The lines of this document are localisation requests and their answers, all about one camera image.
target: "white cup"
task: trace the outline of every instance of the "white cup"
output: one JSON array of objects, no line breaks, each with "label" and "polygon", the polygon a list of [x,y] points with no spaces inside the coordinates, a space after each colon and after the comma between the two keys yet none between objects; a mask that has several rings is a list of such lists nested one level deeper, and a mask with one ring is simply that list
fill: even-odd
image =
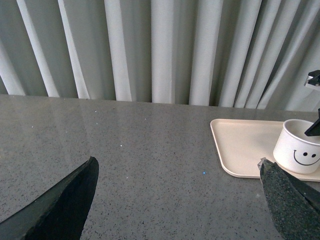
[{"label": "white cup", "polygon": [[305,131],[312,122],[289,119],[273,150],[273,156],[282,167],[298,173],[310,174],[320,165],[320,136],[307,136]]}]

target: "white curtain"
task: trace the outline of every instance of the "white curtain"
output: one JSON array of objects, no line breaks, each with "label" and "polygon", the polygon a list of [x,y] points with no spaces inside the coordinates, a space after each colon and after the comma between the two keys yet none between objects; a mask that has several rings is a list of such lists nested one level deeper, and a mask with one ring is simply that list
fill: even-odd
[{"label": "white curtain", "polygon": [[320,0],[0,0],[0,94],[315,112],[319,29]]}]

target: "cup rim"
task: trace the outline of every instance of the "cup rim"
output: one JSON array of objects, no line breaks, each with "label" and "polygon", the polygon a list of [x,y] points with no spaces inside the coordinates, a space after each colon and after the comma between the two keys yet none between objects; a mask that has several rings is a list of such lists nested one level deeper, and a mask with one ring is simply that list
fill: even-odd
[{"label": "cup rim", "polygon": [[308,124],[311,124],[311,125],[313,124],[313,122],[307,121],[307,120],[302,120],[302,119],[288,119],[288,120],[286,120],[286,121],[283,122],[282,127],[283,127],[283,129],[284,129],[291,137],[293,137],[293,138],[295,138],[295,139],[297,139],[297,140],[299,140],[299,141],[301,141],[301,142],[304,142],[304,143],[306,143],[306,144],[320,147],[320,143],[315,143],[315,142],[311,142],[311,141],[304,140],[304,139],[302,139],[302,138],[294,135],[293,133],[291,133],[291,132],[287,129],[287,127],[286,127],[286,123],[288,123],[288,122],[305,122],[305,123],[308,123]]}]

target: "granite surface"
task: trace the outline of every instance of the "granite surface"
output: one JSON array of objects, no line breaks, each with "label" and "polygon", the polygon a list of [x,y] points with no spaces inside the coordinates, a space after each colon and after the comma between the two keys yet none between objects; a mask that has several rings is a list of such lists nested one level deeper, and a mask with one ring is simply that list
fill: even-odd
[{"label": "granite surface", "polygon": [[0,108],[0,222],[94,156],[99,179],[82,240],[281,239],[260,180],[222,169],[210,121],[318,118],[8,95],[0,95]]}]

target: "beige tray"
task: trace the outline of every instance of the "beige tray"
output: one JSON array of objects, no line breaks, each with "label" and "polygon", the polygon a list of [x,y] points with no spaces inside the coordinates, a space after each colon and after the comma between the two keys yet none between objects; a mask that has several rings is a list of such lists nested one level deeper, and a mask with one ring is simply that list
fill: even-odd
[{"label": "beige tray", "polygon": [[[237,178],[260,178],[261,158],[275,162],[273,151],[281,121],[215,119],[210,123],[222,168]],[[286,170],[303,181],[320,182],[320,167],[311,174]]]}]

